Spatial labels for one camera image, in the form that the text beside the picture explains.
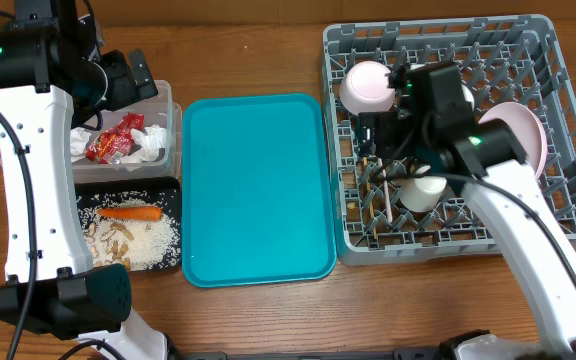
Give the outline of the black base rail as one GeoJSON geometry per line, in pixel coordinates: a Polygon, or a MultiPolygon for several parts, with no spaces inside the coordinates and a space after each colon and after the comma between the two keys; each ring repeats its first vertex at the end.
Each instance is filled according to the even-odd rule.
{"type": "Polygon", "coordinates": [[[170,360],[440,360],[457,359],[459,346],[481,351],[476,359],[515,359],[540,351],[535,343],[498,338],[488,330],[477,329],[449,338],[438,345],[397,347],[389,351],[342,351],[306,353],[227,354],[225,352],[182,353],[176,347],[169,351],[170,360]]]}

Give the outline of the white round plate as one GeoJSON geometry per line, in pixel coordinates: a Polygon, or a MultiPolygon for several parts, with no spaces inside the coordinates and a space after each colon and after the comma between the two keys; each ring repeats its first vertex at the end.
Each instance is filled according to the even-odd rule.
{"type": "Polygon", "coordinates": [[[504,102],[488,110],[479,123],[495,119],[503,120],[512,130],[526,151],[527,161],[538,179],[544,171],[548,154],[546,133],[539,118],[520,103],[504,102]]]}

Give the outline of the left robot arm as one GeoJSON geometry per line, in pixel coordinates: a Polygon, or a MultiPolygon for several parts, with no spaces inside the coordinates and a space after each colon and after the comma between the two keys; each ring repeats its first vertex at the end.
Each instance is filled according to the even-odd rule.
{"type": "Polygon", "coordinates": [[[73,0],[16,0],[0,30],[0,160],[8,218],[0,320],[117,359],[174,359],[133,309],[120,264],[95,267],[75,199],[70,132],[152,98],[144,54],[104,52],[73,0]]]}

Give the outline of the clear plastic bin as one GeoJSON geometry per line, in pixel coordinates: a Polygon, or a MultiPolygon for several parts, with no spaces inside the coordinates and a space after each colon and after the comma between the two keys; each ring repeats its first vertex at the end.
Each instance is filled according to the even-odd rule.
{"type": "Polygon", "coordinates": [[[144,126],[158,125],[167,131],[167,146],[151,162],[100,164],[83,158],[72,163],[76,183],[106,182],[151,177],[177,178],[181,166],[182,109],[173,102],[168,82],[155,80],[158,95],[116,112],[103,111],[103,131],[119,124],[128,113],[142,114],[144,126]]]}

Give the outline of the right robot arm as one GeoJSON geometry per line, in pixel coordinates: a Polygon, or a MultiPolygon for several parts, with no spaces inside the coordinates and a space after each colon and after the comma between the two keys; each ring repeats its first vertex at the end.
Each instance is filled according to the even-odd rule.
{"type": "Polygon", "coordinates": [[[501,119],[479,123],[454,62],[358,79],[359,148],[384,163],[412,157],[446,179],[491,233],[526,298],[539,342],[476,330],[444,341],[444,359],[576,359],[576,251],[550,211],[527,153],[501,119]]]}

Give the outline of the red snack wrapper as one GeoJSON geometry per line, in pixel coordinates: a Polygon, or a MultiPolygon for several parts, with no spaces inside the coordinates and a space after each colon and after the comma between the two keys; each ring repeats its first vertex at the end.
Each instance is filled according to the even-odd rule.
{"type": "Polygon", "coordinates": [[[128,113],[114,127],[103,131],[86,149],[85,157],[100,164],[119,164],[135,144],[132,130],[143,130],[143,114],[128,113]]]}

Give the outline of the pink bowl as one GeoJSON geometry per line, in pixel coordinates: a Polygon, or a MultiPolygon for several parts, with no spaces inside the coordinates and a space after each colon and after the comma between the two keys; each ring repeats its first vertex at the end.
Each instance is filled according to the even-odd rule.
{"type": "Polygon", "coordinates": [[[389,87],[390,73],[387,66],[375,61],[354,65],[340,85],[343,107],[353,115],[389,111],[396,98],[396,90],[389,87]]]}

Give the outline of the white cup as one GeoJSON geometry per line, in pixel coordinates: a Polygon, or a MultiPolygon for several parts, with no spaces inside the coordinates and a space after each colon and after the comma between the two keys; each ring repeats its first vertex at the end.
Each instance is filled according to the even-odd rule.
{"type": "Polygon", "coordinates": [[[423,165],[414,172],[421,178],[411,178],[401,181],[399,203],[416,213],[429,212],[434,209],[443,195],[447,180],[443,177],[426,176],[431,167],[423,165]]]}

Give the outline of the white plastic fork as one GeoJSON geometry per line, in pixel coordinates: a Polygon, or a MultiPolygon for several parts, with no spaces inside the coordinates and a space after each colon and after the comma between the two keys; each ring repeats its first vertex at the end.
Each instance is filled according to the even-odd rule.
{"type": "MultiPolygon", "coordinates": [[[[377,159],[377,163],[380,167],[383,166],[383,160],[381,158],[377,159]]],[[[384,178],[387,176],[385,169],[382,169],[381,174],[382,174],[382,177],[384,177],[384,178]]],[[[393,214],[392,214],[392,207],[391,207],[391,200],[390,200],[390,189],[389,189],[388,181],[382,182],[382,190],[383,190],[383,194],[384,194],[384,208],[385,208],[386,218],[387,218],[388,223],[391,223],[393,221],[393,214]]]]}

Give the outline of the white napkin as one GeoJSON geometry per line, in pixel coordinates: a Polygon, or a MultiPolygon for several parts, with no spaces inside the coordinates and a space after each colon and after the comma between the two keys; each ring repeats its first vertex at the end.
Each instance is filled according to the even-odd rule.
{"type": "Polygon", "coordinates": [[[72,157],[79,157],[85,154],[90,137],[91,133],[83,128],[75,128],[70,131],[70,153],[72,157]]]}

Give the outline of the wooden chopstick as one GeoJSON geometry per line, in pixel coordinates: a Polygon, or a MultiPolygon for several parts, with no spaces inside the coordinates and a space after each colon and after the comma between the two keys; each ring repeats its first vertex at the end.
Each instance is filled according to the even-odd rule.
{"type": "Polygon", "coordinates": [[[372,247],[372,242],[376,242],[378,240],[377,234],[375,233],[375,225],[373,221],[375,220],[375,212],[374,212],[374,205],[372,203],[374,195],[371,190],[371,182],[369,180],[370,171],[369,171],[369,161],[366,157],[362,158],[363,160],[363,170],[364,174],[367,176],[365,181],[365,193],[364,193],[364,206],[367,210],[367,233],[369,234],[369,240],[367,241],[368,247],[372,247]]]}

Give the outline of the small white bowl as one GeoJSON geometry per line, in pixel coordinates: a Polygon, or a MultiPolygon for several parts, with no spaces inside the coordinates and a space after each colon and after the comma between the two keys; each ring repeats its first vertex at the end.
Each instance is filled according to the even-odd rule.
{"type": "Polygon", "coordinates": [[[473,93],[466,85],[462,84],[461,87],[465,100],[471,105],[471,108],[474,109],[475,99],[473,93]]]}

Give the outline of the orange carrot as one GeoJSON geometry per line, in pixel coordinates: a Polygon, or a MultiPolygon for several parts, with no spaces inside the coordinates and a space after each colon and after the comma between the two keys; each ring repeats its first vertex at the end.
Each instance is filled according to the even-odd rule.
{"type": "Polygon", "coordinates": [[[97,214],[113,219],[159,221],[163,216],[163,210],[156,206],[103,208],[98,209],[97,214]]]}

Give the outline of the white tissue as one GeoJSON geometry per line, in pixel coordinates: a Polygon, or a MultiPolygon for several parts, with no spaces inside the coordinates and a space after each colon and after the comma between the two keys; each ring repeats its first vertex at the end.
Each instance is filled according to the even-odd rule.
{"type": "Polygon", "coordinates": [[[130,135],[138,149],[122,157],[122,164],[153,162],[159,157],[159,150],[168,145],[167,129],[159,125],[148,126],[144,131],[131,129],[130,135]]]}

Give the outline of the teal serving tray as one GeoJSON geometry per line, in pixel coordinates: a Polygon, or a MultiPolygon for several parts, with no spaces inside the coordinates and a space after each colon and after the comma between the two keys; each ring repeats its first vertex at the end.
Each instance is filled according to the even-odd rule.
{"type": "Polygon", "coordinates": [[[203,99],[183,115],[182,250],[201,288],[318,280],[337,255],[319,103],[203,99]]]}

